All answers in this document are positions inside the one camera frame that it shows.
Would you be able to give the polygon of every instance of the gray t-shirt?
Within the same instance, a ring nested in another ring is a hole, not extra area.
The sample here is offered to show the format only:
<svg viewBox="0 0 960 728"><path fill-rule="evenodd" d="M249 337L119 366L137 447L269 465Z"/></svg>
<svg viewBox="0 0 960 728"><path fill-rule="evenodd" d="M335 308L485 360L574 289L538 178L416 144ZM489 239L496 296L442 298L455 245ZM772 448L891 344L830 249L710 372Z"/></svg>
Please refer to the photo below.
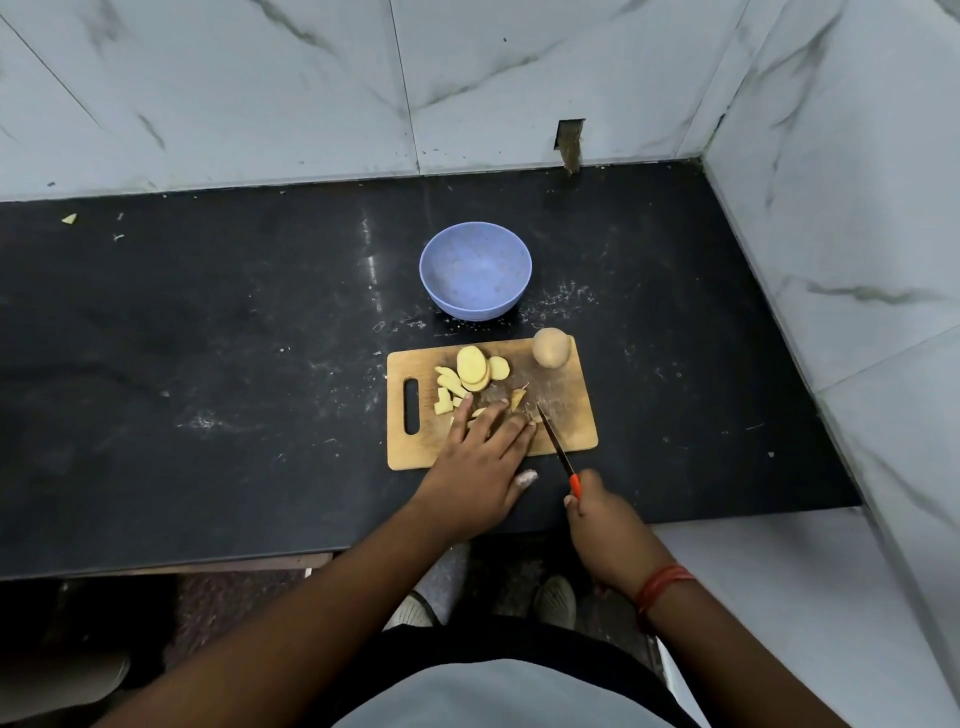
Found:
<svg viewBox="0 0 960 728"><path fill-rule="evenodd" d="M514 725L671 728L623 695L518 660L429 667L344 716L336 728Z"/></svg>

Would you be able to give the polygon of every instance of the orange knife handle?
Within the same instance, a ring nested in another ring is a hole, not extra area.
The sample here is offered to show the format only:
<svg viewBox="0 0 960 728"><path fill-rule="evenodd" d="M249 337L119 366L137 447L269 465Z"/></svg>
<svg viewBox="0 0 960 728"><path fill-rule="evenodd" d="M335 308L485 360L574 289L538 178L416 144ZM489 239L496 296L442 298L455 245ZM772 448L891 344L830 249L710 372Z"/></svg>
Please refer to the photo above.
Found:
<svg viewBox="0 0 960 728"><path fill-rule="evenodd" d="M572 493L575 498L580 498L580 476L576 473L570 476L570 493Z"/></svg>

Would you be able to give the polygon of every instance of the white sneaker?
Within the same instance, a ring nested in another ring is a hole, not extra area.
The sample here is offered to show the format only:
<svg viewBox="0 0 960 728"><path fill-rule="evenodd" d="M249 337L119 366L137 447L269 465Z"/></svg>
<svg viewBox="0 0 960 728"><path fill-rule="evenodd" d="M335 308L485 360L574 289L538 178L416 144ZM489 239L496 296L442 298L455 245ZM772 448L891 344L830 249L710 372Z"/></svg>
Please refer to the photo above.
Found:
<svg viewBox="0 0 960 728"><path fill-rule="evenodd" d="M411 592L403 598L400 606L387 620L383 631L399 627L401 624L407 624L411 627L434 627L437 625L437 618L433 615L430 605L416 592Z"/></svg>
<svg viewBox="0 0 960 728"><path fill-rule="evenodd" d="M545 624L573 629L577 621L577 597L570 582L558 574L547 579L534 597L534 613Z"/></svg>

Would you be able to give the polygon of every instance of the blue bowl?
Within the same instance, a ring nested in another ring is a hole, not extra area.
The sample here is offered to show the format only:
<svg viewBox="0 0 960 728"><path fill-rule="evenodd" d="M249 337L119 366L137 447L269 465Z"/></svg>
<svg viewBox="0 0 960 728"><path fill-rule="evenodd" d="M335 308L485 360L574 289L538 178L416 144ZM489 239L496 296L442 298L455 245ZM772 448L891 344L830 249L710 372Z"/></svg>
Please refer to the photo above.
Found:
<svg viewBox="0 0 960 728"><path fill-rule="evenodd" d="M420 280L434 303L464 321L509 311L530 282L530 251L493 223L460 223L434 235L420 254Z"/></svg>

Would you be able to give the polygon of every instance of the person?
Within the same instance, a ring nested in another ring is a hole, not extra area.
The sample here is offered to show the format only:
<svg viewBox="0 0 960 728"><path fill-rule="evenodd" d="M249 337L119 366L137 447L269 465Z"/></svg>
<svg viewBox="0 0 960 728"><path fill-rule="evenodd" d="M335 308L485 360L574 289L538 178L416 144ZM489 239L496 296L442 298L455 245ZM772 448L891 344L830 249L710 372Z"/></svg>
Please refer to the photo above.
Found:
<svg viewBox="0 0 960 728"><path fill-rule="evenodd" d="M517 415L490 435L506 408L496 404L469 429L471 405L464 399L433 468L391 518L98 725L695 726L647 667L556 623L411 626L424 623L409 596L420 578L449 547L500 523L523 491L515 473L536 426ZM577 553L598 583L640 602L713 728L846 725L596 472L580 477L580 498L564 499ZM552 583L538 613L572 626L568 584ZM404 623L381 631L397 613Z"/></svg>

